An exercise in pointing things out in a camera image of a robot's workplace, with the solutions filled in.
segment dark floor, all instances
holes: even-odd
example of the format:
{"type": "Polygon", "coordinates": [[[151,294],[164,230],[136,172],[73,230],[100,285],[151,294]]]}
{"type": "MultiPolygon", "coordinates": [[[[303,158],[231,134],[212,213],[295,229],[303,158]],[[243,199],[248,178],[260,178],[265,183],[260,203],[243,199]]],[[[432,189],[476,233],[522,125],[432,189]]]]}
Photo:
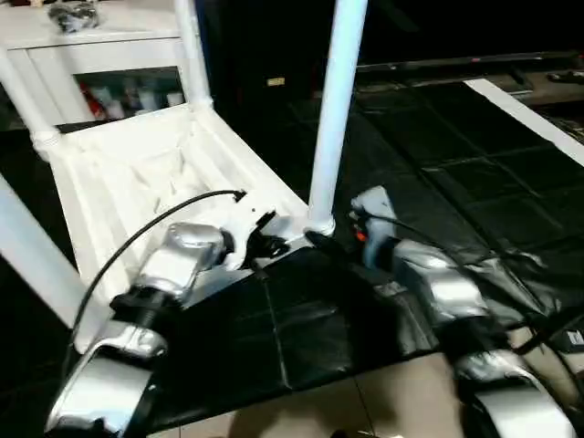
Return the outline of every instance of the dark floor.
{"type": "MultiPolygon", "coordinates": [[[[1,135],[0,173],[72,260],[49,165],[37,158],[27,131],[1,135]]],[[[0,436],[38,437],[58,386],[68,330],[4,259],[0,285],[5,297],[0,330],[7,335],[0,365],[0,436]]]]}

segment white chair leg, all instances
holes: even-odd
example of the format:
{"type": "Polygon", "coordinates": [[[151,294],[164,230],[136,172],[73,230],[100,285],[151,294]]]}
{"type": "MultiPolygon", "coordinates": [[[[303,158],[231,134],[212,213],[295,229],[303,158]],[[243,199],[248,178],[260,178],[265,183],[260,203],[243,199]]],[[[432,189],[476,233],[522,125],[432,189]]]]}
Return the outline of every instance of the white chair leg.
{"type": "Polygon", "coordinates": [[[174,14],[181,32],[187,83],[183,83],[187,101],[192,105],[211,105],[209,81],[204,65],[200,31],[193,0],[174,0],[174,14]]]}
{"type": "Polygon", "coordinates": [[[310,226],[325,234],[335,229],[332,206],[367,1],[337,0],[335,8],[308,212],[310,226]]]}
{"type": "MultiPolygon", "coordinates": [[[[86,288],[75,268],[2,175],[0,212],[0,254],[63,323],[71,327],[86,288]]],[[[91,303],[78,335],[80,349],[87,347],[108,314],[108,308],[91,303]]]]}
{"type": "Polygon", "coordinates": [[[18,114],[30,131],[30,138],[38,154],[48,160],[47,150],[58,145],[60,134],[43,115],[42,111],[28,93],[20,75],[10,62],[3,47],[0,47],[0,82],[18,114]]]}

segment wire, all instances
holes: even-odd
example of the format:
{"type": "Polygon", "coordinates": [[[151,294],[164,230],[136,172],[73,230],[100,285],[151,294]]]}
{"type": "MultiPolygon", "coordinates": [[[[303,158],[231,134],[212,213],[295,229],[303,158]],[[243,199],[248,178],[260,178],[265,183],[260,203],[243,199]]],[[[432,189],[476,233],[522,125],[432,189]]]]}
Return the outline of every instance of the wire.
{"type": "Polygon", "coordinates": [[[198,196],[194,196],[193,198],[187,199],[186,201],[175,205],[174,207],[168,209],[166,212],[156,216],[154,219],[149,221],[140,230],[138,230],[136,233],[134,233],[122,246],[120,246],[120,248],[118,248],[118,250],[101,267],[99,272],[95,275],[95,277],[91,281],[91,284],[89,285],[88,289],[85,292],[85,295],[81,299],[81,303],[79,304],[77,315],[75,316],[75,320],[73,322],[73,328],[71,329],[71,336],[69,337],[67,351],[65,353],[65,358],[63,360],[63,369],[61,372],[62,382],[65,381],[65,379],[67,378],[68,373],[69,373],[69,364],[70,364],[71,358],[73,356],[73,351],[75,350],[75,338],[77,337],[77,334],[79,332],[79,327],[81,325],[81,320],[83,319],[83,315],[85,313],[85,310],[87,309],[89,301],[91,300],[93,292],[94,292],[95,288],[97,287],[97,285],[99,284],[99,281],[103,278],[105,273],[108,271],[108,269],[110,269],[110,267],[114,264],[114,262],[116,260],[118,260],[118,258],[122,255],[122,253],[124,251],[126,251],[126,249],[128,249],[130,247],[130,245],[133,244],[140,236],[142,236],[148,230],[153,228],[156,224],[159,224],[160,222],[162,222],[164,219],[166,219],[171,214],[174,214],[174,213],[178,212],[179,210],[182,210],[184,207],[187,207],[187,206],[192,205],[194,203],[198,203],[199,201],[202,201],[203,199],[207,199],[207,198],[211,198],[211,197],[219,196],[219,195],[224,195],[224,194],[231,194],[231,195],[235,196],[235,200],[237,202],[243,196],[245,196],[245,192],[241,192],[241,191],[237,191],[237,190],[218,190],[215,192],[200,194],[198,196]]]}

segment tiled floor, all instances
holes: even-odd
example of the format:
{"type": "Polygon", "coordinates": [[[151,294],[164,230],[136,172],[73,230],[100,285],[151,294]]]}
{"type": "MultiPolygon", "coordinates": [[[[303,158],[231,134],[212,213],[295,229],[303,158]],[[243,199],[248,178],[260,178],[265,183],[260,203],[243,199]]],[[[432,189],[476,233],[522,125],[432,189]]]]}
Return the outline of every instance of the tiled floor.
{"type": "MultiPolygon", "coordinates": [[[[527,330],[512,333],[517,345],[527,330]]],[[[555,357],[536,350],[528,360],[569,400],[573,389],[555,357]]],[[[569,358],[584,369],[584,355],[569,358]]],[[[154,438],[329,438],[338,429],[382,438],[462,438],[449,368],[433,354],[355,379],[250,406],[154,438]]]]}

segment white frame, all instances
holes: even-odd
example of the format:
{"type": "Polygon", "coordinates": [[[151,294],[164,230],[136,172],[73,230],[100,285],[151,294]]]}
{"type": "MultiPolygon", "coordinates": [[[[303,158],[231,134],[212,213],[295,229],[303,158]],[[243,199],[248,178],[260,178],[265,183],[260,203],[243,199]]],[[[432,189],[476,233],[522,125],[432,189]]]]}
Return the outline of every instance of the white frame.
{"type": "MultiPolygon", "coordinates": [[[[337,0],[335,11],[308,214],[312,227],[327,233],[334,229],[332,200],[367,3],[368,0],[337,0]]],[[[184,71],[181,74],[182,78],[187,78],[187,100],[194,110],[201,106],[209,108],[212,100],[193,0],[174,0],[174,7],[184,50],[184,71]]],[[[33,146],[41,157],[47,159],[47,151],[65,147],[63,136],[44,117],[2,48],[0,81],[28,127],[33,146]]],[[[0,205],[0,253],[71,327],[84,291],[75,269],[4,179],[0,179],[0,205]]],[[[84,322],[89,322],[88,332],[99,328],[104,311],[107,309],[89,307],[84,317],[84,322]]],[[[84,344],[87,345],[87,337],[80,349],[84,344]]]]}

